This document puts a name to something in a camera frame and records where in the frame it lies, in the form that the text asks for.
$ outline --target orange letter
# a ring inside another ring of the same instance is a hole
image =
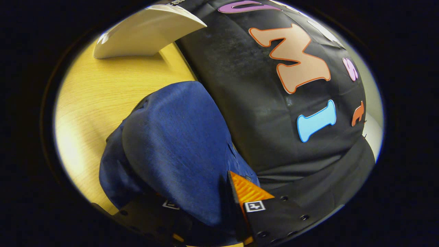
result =
[[[270,57],[298,62],[290,66],[281,63],[277,65],[277,75],[288,93],[293,94],[297,87],[313,80],[329,81],[331,79],[331,73],[325,61],[304,52],[311,43],[311,38],[296,24],[291,24],[291,28],[268,30],[250,28],[248,31],[263,47],[269,47],[273,40],[283,39],[271,51]]]

